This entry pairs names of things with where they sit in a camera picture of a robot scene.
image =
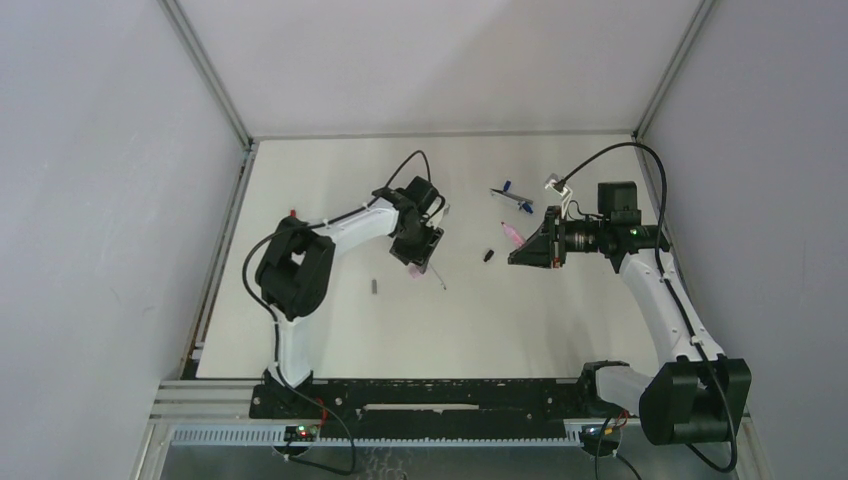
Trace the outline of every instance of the white cable clip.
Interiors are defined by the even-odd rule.
[[[552,173],[545,181],[545,188],[553,190],[562,198],[560,201],[560,218],[565,218],[568,213],[568,204],[571,203],[571,197],[574,195],[574,190],[565,184],[561,188],[558,187],[559,181],[559,175]]]

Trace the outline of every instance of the pink object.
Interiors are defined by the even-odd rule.
[[[512,240],[512,243],[515,244],[516,247],[521,247],[524,245],[524,237],[518,233],[518,230],[515,229],[512,225],[507,225],[506,223],[501,222],[501,226],[504,227],[504,234]]]
[[[424,276],[424,274],[421,273],[421,269],[419,269],[416,265],[410,265],[409,276],[412,278],[421,278]]]

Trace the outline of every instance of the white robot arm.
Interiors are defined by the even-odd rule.
[[[390,236],[390,253],[420,270],[442,236],[448,212],[438,190],[416,177],[406,188],[380,189],[374,200],[349,215],[317,225],[284,218],[256,270],[262,300],[278,319],[275,355],[268,374],[297,388],[312,375],[307,349],[309,319],[327,292],[333,261],[372,238]]]
[[[635,183],[599,184],[600,215],[595,217],[564,220],[561,209],[548,208],[542,225],[509,255],[509,263],[559,268],[568,252],[604,254],[633,293],[662,365],[648,376],[623,362],[587,364],[580,379],[587,404],[639,415],[655,445],[728,440],[738,429],[751,372],[744,360],[728,359],[701,323],[680,283],[668,242],[660,236],[657,249],[657,226],[641,225]]]

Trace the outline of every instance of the floor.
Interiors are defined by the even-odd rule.
[[[625,135],[516,135],[267,140],[258,154],[217,292],[197,371],[201,378],[257,378],[272,357],[270,318],[241,285],[249,249],[295,209],[300,218],[334,216],[362,204],[406,156],[422,149],[433,184],[450,203],[432,257],[447,290],[428,273],[413,279],[372,240],[336,260],[330,289],[310,320],[317,377],[575,377],[583,363],[624,360],[647,374],[656,353],[636,302],[600,254],[570,254],[564,268],[508,266],[513,249],[500,222],[529,236],[552,172],[567,173]],[[425,175],[419,159],[393,186]],[[527,215],[493,199],[512,181],[533,199]],[[635,152],[613,151],[570,182],[584,211],[597,183],[633,180],[643,222],[655,221]],[[494,258],[483,262],[487,249]],[[372,280],[377,281],[376,295]]]

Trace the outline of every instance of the white wall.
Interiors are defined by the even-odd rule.
[[[0,10],[0,478],[126,478],[242,154],[156,2]]]
[[[183,0],[250,132],[630,131],[698,0]]]
[[[848,2],[723,2],[648,140],[778,479],[848,478]]]

